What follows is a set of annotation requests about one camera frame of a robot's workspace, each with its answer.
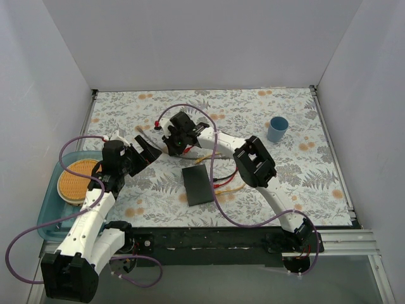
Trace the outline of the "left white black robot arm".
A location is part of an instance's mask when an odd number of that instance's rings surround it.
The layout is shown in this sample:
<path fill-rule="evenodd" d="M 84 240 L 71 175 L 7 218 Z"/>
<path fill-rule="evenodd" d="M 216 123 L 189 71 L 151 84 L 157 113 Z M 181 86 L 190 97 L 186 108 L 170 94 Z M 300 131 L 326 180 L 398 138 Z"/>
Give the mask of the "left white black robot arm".
<path fill-rule="evenodd" d="M 113 255 L 134 248 L 128 222 L 107 224 L 105 220 L 125 185 L 125 177 L 140 173 L 161 155 L 141 136 L 135 140 L 141 152 L 119 134 L 104 142 L 79 216 L 55 252 L 46 253 L 40 263 L 48 297 L 89 303 L 97 291 L 99 274 Z"/>

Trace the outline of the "black network switch box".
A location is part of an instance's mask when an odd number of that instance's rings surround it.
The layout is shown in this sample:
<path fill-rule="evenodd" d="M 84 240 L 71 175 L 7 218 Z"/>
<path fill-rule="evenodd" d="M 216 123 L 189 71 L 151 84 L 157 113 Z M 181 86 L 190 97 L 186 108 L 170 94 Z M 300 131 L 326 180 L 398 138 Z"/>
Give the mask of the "black network switch box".
<path fill-rule="evenodd" d="M 183 168 L 182 176 L 187 202 L 190 207 L 210 203 L 214 200 L 205 165 Z"/>

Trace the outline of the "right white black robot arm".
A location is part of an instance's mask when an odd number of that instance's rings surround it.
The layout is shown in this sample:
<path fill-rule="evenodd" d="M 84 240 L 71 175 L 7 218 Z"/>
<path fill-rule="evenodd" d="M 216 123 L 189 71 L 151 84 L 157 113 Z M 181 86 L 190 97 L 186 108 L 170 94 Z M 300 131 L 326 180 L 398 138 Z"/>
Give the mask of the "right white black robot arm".
<path fill-rule="evenodd" d="M 294 209 L 294 204 L 282 189 L 277 177 L 275 161 L 256 136 L 242 139 L 220 132 L 216 125 L 194 123 L 184 112 L 170 119 L 159 117 L 155 128 L 162 129 L 163 142 L 169 155 L 181 155 L 187 146 L 209 149 L 233 158 L 244 183 L 256 189 L 269 204 L 275 216 L 259 224 L 243 225 L 230 219 L 219 207 L 220 213 L 233 225 L 243 228 L 257 228 L 279 220 L 286 235 L 287 246 L 292 251 L 302 251 L 309 244 L 309 237 L 315 230 L 307 216 Z"/>

